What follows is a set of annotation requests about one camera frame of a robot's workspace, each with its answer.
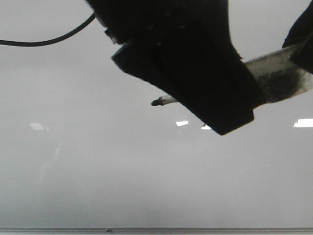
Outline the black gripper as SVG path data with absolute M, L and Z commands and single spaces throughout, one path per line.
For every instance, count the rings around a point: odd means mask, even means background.
M 254 120 L 262 98 L 231 43 L 228 1 L 87 3 L 114 43 L 134 39 L 112 57 L 123 72 L 165 91 L 219 135 Z

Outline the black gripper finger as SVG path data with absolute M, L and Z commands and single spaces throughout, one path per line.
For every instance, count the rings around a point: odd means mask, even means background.
M 297 46 L 291 61 L 309 73 L 313 72 L 313 1 L 290 28 L 282 48 Z

